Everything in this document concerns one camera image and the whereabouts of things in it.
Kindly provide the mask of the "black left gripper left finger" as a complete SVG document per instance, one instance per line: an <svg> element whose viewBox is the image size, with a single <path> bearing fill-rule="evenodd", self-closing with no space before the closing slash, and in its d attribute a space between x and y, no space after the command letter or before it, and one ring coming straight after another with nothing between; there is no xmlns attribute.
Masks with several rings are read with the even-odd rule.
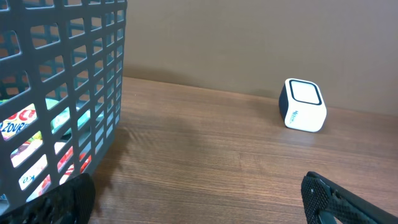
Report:
<svg viewBox="0 0 398 224"><path fill-rule="evenodd" d="M93 179L91 175L83 173L1 215L1 224L87 224L95 197Z"/></svg>

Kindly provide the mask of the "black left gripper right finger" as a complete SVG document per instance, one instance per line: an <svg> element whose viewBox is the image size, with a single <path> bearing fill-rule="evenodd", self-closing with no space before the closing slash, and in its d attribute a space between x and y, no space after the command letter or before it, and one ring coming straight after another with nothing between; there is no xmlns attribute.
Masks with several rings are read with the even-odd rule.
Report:
<svg viewBox="0 0 398 224"><path fill-rule="evenodd" d="M397 217L309 171L301 183L306 220L310 224L397 223Z"/></svg>

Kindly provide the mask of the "Haribo gummy candy bag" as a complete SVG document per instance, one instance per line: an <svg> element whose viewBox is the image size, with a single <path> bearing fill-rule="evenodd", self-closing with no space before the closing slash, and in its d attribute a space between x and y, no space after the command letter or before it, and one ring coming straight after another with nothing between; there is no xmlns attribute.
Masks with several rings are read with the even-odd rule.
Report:
<svg viewBox="0 0 398 224"><path fill-rule="evenodd" d="M30 104L23 110L10 116L1 122L1 134L4 140L19 134L24 128L28 127L37 118L34 104ZM11 153L11 162L13 167L19 166L33 152L35 152L43 143L41 132L38 131L32 137L29 137L17 149Z"/></svg>

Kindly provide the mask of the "teal tissue packet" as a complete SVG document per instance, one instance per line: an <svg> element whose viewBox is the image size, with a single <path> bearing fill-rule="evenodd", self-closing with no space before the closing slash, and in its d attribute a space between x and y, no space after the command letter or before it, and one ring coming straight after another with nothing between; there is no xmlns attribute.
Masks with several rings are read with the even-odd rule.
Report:
<svg viewBox="0 0 398 224"><path fill-rule="evenodd" d="M45 100L48 110L52 109L54 106L56 106L59 103L59 101L50 98L46 98ZM91 118L90 110L87 110L80 118L78 118L77 121L78 129L81 129L82 127L84 127L86 123L89 123L90 118ZM58 132L58 130L62 128L69 119L70 119L70 109L69 107L66 107L61 113L56 115L56 117L54 117L54 119L50 122L52 134Z"/></svg>

